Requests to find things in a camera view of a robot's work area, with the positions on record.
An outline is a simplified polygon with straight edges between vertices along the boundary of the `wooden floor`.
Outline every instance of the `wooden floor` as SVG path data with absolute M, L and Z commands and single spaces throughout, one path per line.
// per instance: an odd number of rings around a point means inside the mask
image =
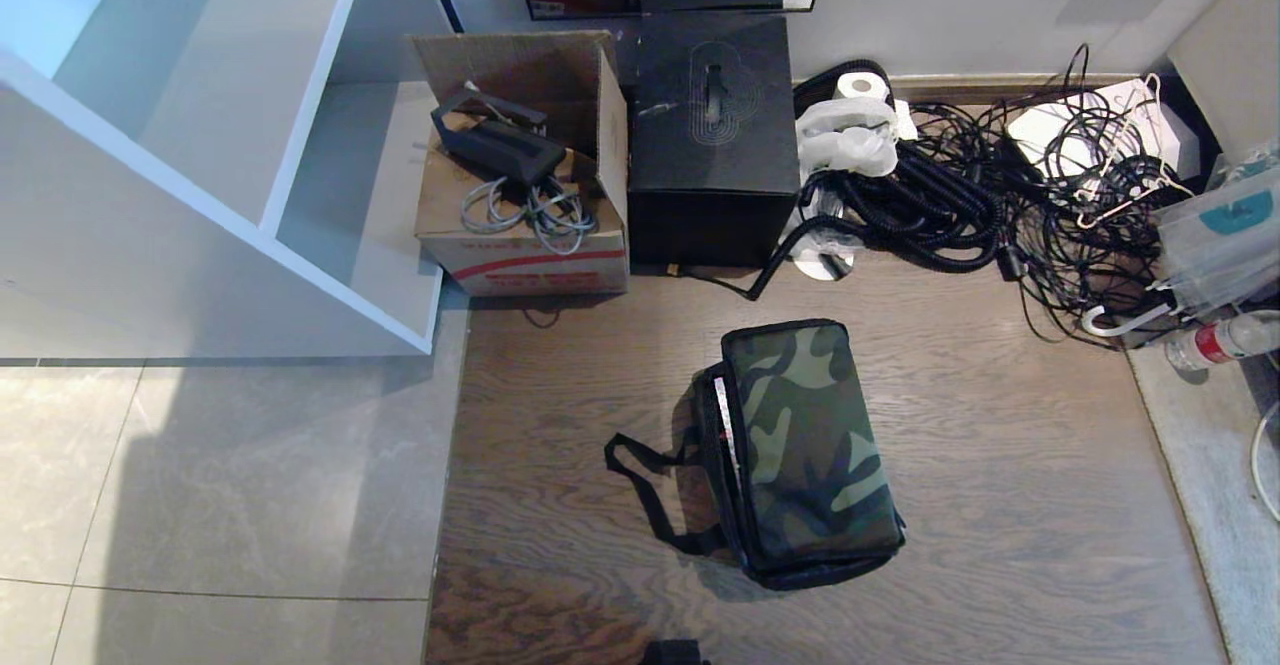
M 714 665 L 1226 661 L 1124 356 L 1037 341 L 996 269 L 865 254 L 844 283 L 786 265 L 755 304 L 635 278 L 558 315 L 479 308 L 429 662 L 634 664 L 663 638 Z M 602 448 L 671 445 L 722 332 L 810 317 L 850 329 L 910 529 L 877 573 L 778 595 L 654 541 Z M 694 527 L 700 477 L 654 477 Z

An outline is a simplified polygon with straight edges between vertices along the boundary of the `bag strap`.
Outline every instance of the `bag strap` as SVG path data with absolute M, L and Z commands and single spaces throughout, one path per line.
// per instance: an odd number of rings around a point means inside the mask
M 675 455 L 666 455 L 663 451 L 654 450 L 654 448 L 649 448 L 644 442 L 637 442 L 625 436 L 625 434 L 614 434 L 608 445 L 604 445 L 604 465 L 611 473 L 626 474 L 631 483 L 634 483 L 636 496 L 640 496 L 640 505 L 644 505 L 644 512 L 649 518 L 649 527 L 653 528 L 654 537 L 676 547 L 676 550 L 685 555 L 710 555 L 726 547 L 723 529 L 719 526 L 714 526 L 700 533 L 677 535 L 676 529 L 671 527 L 671 519 L 667 517 L 667 510 L 662 506 L 662 500 L 658 497 L 658 491 L 653 487 L 653 483 L 649 483 L 643 474 L 623 465 L 622 460 L 618 460 L 618 457 L 614 454 L 621 445 L 646 471 L 655 474 L 662 473 L 663 469 L 672 465 L 695 465 L 699 464 L 700 457 L 698 454 L 691 457 L 687 454 L 689 442 L 694 440 L 691 437 L 692 432 L 694 428 L 685 432 L 684 442 L 681 442 L 680 450 Z

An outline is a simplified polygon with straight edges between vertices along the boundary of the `tile floor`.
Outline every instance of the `tile floor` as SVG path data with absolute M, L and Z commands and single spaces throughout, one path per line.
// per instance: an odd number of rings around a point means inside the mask
M 466 343 L 0 370 L 0 662 L 421 661 Z

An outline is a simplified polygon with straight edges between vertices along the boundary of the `bottle label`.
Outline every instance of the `bottle label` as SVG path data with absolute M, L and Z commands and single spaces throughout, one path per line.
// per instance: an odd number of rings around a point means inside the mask
M 1231 357 L 1222 350 L 1222 345 L 1217 341 L 1217 326 L 1206 326 L 1196 331 L 1196 349 L 1201 354 L 1211 359 L 1213 363 L 1229 363 Z

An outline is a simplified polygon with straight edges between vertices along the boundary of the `camouflage bag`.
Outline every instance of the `camouflage bag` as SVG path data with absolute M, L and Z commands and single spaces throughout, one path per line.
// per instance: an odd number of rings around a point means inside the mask
M 722 363 L 694 381 L 694 427 L 676 455 L 617 434 L 605 464 L 627 474 L 654 535 L 681 551 L 728 547 L 767 588 L 832 584 L 879 568 L 906 542 L 872 436 L 849 332 L 833 320 L 741 329 Z M 698 442 L 698 454 L 686 446 Z M 672 531 L 652 483 L 617 459 L 623 446 L 650 472 L 699 464 L 721 523 Z

